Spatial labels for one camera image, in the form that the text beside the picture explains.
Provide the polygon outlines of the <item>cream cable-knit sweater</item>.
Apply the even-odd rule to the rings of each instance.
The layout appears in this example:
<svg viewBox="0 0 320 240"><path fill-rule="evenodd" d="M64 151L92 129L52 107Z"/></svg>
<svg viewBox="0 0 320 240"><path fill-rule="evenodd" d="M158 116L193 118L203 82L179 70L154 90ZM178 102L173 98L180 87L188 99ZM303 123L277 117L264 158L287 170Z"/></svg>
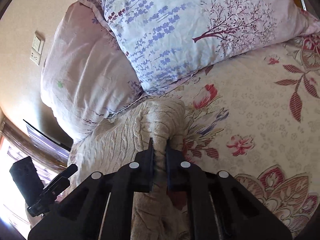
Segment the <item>cream cable-knit sweater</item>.
<svg viewBox="0 0 320 240"><path fill-rule="evenodd" d="M131 239L189 239L183 211L174 207L167 195L165 148L183 146L185 105L178 99L149 99L113 122L104 119L81 142L72 146L68 163L78 171L71 177L67 196L92 172L108 174L132 162L136 153L153 140L155 177L151 193L135 193Z"/></svg>

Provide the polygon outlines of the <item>floral cream bedspread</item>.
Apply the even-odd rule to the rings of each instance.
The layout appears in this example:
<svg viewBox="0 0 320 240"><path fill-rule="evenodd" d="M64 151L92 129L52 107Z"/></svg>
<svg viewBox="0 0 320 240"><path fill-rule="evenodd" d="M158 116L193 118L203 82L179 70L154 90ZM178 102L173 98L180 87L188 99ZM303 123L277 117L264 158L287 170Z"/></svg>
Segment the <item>floral cream bedspread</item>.
<svg viewBox="0 0 320 240"><path fill-rule="evenodd" d="M298 236L319 206L319 31L206 67L165 96L185 104L187 161L229 172Z"/></svg>

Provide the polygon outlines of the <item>pink plain pillow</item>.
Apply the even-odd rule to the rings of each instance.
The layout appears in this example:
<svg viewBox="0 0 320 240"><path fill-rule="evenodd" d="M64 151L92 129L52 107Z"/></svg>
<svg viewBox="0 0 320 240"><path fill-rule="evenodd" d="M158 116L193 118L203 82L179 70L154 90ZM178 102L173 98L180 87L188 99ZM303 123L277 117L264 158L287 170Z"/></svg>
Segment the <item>pink plain pillow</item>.
<svg viewBox="0 0 320 240"><path fill-rule="evenodd" d="M143 89L116 39L80 2L57 27L41 74L41 100L74 143L111 114L138 100Z"/></svg>

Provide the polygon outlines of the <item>lavender tree print pillow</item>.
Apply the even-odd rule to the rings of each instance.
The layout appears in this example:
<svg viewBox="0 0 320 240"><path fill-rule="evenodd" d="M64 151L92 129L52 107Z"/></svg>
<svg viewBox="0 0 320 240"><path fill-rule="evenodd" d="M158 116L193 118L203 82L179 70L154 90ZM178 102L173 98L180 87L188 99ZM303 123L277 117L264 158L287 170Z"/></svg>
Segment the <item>lavender tree print pillow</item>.
<svg viewBox="0 0 320 240"><path fill-rule="evenodd" d="M319 32L293 0L77 0L117 40L143 90L229 57Z"/></svg>

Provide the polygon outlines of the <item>dark wooden window frame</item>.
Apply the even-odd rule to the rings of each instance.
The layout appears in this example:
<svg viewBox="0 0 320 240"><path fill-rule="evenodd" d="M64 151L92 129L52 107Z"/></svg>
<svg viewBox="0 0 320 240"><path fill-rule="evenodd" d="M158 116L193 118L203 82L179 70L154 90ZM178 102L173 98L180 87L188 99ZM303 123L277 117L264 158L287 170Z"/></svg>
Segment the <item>dark wooden window frame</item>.
<svg viewBox="0 0 320 240"><path fill-rule="evenodd" d="M44 152L36 147L31 139L18 129L3 113L1 109L1 137L7 139L20 151L30 156L46 168L56 172L61 172L67 168L67 161L62 160L52 154Z"/></svg>

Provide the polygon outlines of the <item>white wall power socket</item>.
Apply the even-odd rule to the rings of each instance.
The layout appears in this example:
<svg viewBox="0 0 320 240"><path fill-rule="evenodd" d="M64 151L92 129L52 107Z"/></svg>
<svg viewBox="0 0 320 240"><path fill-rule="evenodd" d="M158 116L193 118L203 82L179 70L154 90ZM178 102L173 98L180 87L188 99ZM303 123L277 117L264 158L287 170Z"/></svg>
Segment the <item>white wall power socket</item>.
<svg viewBox="0 0 320 240"><path fill-rule="evenodd" d="M33 61L33 63L35 63L37 66L39 66L40 65L40 59L41 59L41 54L38 53L34 48L32 48L31 52L30 52L29 59L31 59L31 61Z"/></svg>

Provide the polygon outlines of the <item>white wall switch plate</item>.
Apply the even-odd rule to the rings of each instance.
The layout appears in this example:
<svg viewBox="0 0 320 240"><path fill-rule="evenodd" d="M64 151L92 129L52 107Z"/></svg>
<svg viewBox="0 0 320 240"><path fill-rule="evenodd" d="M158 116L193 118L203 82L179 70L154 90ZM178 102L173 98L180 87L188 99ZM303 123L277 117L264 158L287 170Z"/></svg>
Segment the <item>white wall switch plate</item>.
<svg viewBox="0 0 320 240"><path fill-rule="evenodd" d="M45 39L38 32L35 32L32 48L35 49L39 54L42 54L44 43Z"/></svg>

